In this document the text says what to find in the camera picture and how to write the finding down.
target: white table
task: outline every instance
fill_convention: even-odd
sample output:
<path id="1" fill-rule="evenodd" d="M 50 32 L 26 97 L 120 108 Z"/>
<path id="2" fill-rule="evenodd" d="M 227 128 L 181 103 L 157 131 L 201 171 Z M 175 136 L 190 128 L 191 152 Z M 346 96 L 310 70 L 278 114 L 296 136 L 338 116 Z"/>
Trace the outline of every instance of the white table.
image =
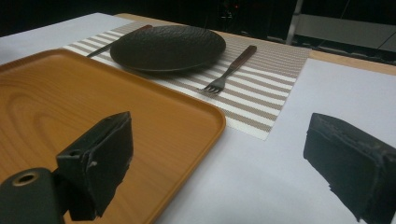
<path id="1" fill-rule="evenodd" d="M 1 37 L 0 64 L 129 22 L 92 14 Z M 309 120 L 343 119 L 396 147 L 395 95 L 396 76 L 308 59 L 267 140 L 227 127 L 157 223 L 357 223 L 303 158 Z"/>

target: wooden tray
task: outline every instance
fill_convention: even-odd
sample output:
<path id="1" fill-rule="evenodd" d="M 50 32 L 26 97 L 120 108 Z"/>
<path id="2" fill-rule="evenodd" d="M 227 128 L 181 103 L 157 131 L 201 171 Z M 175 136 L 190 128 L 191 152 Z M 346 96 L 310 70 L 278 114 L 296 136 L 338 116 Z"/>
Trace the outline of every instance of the wooden tray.
<path id="1" fill-rule="evenodd" d="M 131 111 L 134 158 L 95 223 L 153 222 L 225 127 L 210 104 L 65 49 L 0 66 L 0 105 L 1 182 L 54 170 L 55 156 L 92 125 Z"/>

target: knife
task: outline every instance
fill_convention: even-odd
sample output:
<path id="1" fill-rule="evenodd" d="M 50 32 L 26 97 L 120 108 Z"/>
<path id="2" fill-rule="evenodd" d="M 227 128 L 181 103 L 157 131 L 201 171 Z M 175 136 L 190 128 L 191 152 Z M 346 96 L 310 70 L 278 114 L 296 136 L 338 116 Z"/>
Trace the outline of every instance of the knife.
<path id="1" fill-rule="evenodd" d="M 151 27 L 152 27 L 152 25 L 145 25 L 145 26 L 140 27 L 140 28 L 137 29 L 137 30 L 132 31 L 131 33 L 136 32 L 136 31 L 146 30 L 146 29 L 151 28 Z M 97 49 L 96 51 L 94 51 L 94 52 L 88 54 L 87 57 L 88 57 L 88 58 L 91 58 L 91 57 L 93 57 L 93 56 L 95 56 L 95 55 L 98 55 L 98 54 L 100 54 L 100 53 L 102 53 L 102 52 L 104 52 L 104 51 L 110 49 L 111 46 L 113 46 L 113 44 L 116 43 L 116 41 L 114 41 L 114 42 L 112 42 L 112 43 L 110 43 L 110 44 L 108 44 L 108 45 L 105 45 L 104 47 L 101 47 L 101 48 Z"/>

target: cutlery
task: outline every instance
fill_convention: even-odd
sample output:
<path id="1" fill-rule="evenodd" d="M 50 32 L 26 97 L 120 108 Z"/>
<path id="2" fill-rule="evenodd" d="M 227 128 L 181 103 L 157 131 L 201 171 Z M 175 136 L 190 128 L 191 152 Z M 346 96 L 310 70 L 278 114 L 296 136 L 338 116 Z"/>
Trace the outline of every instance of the cutlery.
<path id="1" fill-rule="evenodd" d="M 247 47 L 247 49 L 245 49 L 244 52 L 242 52 L 242 54 L 239 55 L 239 57 L 236 58 L 235 61 L 233 61 L 230 64 L 230 67 L 221 77 L 209 83 L 209 85 L 203 88 L 202 91 L 215 93 L 215 94 L 223 91 L 225 87 L 225 79 L 234 71 L 238 70 L 238 68 L 242 66 L 242 64 L 244 64 L 256 52 L 256 50 L 257 50 L 256 46 L 250 45 L 249 47 Z"/>
<path id="2" fill-rule="evenodd" d="M 145 26 L 140 27 L 140 28 L 137 29 L 137 30 L 132 31 L 131 33 L 136 32 L 136 31 L 146 30 L 146 29 L 151 28 L 151 27 L 152 27 L 152 25 L 145 25 Z M 114 42 L 112 42 L 112 43 L 110 43 L 110 44 L 108 44 L 108 45 L 105 45 L 104 47 L 101 47 L 101 48 L 97 49 L 96 51 L 94 51 L 94 52 L 88 54 L 87 57 L 88 57 L 88 58 L 91 58 L 91 57 L 93 57 L 93 56 L 96 56 L 96 55 L 98 55 L 98 54 L 100 54 L 100 53 L 102 53 L 102 52 L 104 52 L 104 51 L 110 49 L 111 46 L 113 46 L 113 44 L 114 44 L 116 41 L 114 41 Z"/>

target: fork handle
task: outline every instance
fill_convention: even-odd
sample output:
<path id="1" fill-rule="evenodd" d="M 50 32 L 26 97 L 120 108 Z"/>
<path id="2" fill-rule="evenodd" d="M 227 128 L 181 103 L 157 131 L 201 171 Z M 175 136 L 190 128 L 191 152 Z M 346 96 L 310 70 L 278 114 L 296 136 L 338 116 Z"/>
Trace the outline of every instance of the fork handle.
<path id="1" fill-rule="evenodd" d="M 233 61 L 230 64 L 229 70 L 235 71 L 237 70 L 240 66 L 242 66 L 242 64 L 244 64 L 255 52 L 257 51 L 257 47 L 250 45 L 249 47 L 247 47 L 247 49 L 244 50 L 244 52 L 241 53 L 241 55 L 239 55 L 238 58 L 235 59 L 235 61 Z"/>

